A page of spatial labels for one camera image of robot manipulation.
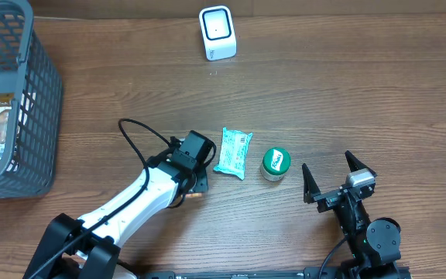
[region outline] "teal plastic pouch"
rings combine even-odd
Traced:
[[[252,133],[227,130],[223,128],[221,139],[220,161],[214,171],[224,174],[233,174],[244,180],[245,158],[251,142]]]

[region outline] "green lid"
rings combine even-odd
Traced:
[[[285,174],[290,167],[290,154],[283,148],[273,147],[264,154],[262,165],[272,175]]]

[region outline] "jar with green lid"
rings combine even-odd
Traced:
[[[280,147],[273,147],[264,154],[261,163],[261,174],[269,181],[282,179],[291,163],[290,154]]]

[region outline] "basket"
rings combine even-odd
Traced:
[[[33,20],[27,1],[0,0],[0,93],[13,93],[0,198],[45,194],[54,179],[63,85]]]

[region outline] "wall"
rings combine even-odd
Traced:
[[[224,4],[234,16],[446,12],[446,0],[30,0],[37,16],[72,19],[197,17]]]

